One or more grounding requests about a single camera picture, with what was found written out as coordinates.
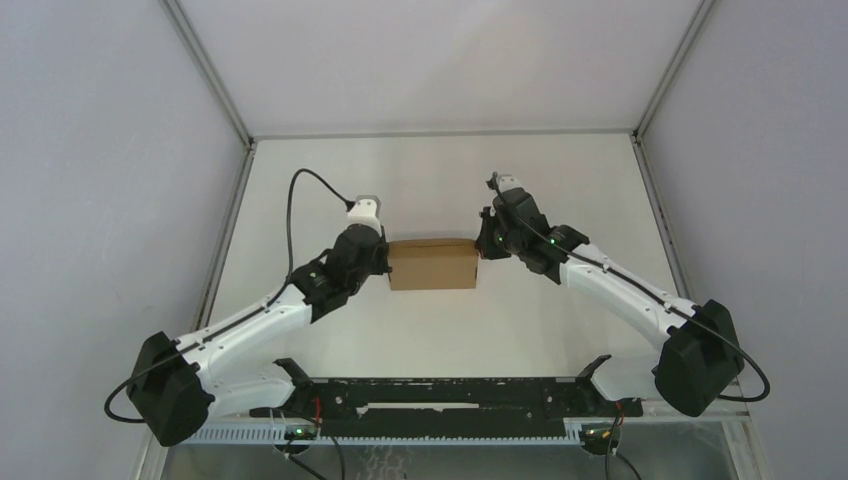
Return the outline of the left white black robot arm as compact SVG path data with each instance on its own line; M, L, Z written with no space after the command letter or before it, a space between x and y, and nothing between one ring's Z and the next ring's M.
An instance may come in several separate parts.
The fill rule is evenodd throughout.
M290 417L305 414L311 388L249 370L249 354L343 307L369 276L388 272L387 256L379 221L351 223L332 248L295 269L281 293L176 339L163 332L148 337L125 387L142 423L170 447L212 418L273 407Z

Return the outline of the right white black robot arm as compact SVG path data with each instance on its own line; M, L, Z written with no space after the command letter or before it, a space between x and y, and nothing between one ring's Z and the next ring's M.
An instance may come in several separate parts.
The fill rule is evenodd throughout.
M480 217L475 247L481 258L517 258L530 272L594 298L653 349L650 354L598 357L585 372L578 402L592 416L617 401L659 397L677 412L698 417L743 370L726 307L699 305L644 282L611 260L580 231L552 226L515 178L495 176Z

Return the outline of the brown cardboard box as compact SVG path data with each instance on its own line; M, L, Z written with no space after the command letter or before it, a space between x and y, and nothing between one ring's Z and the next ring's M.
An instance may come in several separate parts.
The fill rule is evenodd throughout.
M389 243L392 291L475 289L479 254L473 240L437 238Z

